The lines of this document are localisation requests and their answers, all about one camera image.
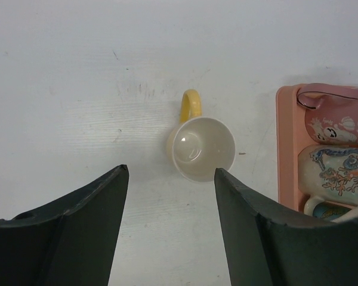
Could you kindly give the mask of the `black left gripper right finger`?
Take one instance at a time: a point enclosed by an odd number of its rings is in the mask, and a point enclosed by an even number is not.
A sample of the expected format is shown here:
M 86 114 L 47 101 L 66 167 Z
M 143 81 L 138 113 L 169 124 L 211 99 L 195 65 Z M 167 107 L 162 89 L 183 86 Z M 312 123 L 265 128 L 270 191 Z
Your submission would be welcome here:
M 358 285 L 358 217 L 307 216 L 224 169 L 214 184 L 232 285 Z

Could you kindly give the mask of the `cream dragon pattern mug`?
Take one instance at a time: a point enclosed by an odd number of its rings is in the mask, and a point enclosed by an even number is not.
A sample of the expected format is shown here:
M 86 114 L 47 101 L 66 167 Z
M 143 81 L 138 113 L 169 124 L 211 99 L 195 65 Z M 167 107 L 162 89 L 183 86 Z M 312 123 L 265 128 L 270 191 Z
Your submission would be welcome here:
M 308 196 L 303 212 L 312 216 L 325 202 L 350 206 L 334 219 L 343 222 L 358 217 L 358 148 L 313 145 L 298 155 L 298 189 Z

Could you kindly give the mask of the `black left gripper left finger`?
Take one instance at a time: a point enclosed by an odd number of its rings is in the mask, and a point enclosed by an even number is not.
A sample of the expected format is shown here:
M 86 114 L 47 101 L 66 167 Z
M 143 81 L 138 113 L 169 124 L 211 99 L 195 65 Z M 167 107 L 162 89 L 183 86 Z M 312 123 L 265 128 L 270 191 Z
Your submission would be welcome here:
M 128 182 L 122 164 L 50 203 L 0 219 L 0 285 L 107 285 Z

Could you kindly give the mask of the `yellow ceramic mug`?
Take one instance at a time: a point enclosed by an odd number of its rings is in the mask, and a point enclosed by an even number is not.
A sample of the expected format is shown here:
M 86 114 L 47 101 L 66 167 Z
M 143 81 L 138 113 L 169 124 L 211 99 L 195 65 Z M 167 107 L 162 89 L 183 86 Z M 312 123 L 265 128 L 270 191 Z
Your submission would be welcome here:
M 184 178 L 201 184 L 212 182 L 217 168 L 230 170 L 235 161 L 233 134 L 220 120 L 202 115 L 194 89 L 183 94 L 180 122 L 168 136 L 166 155 Z

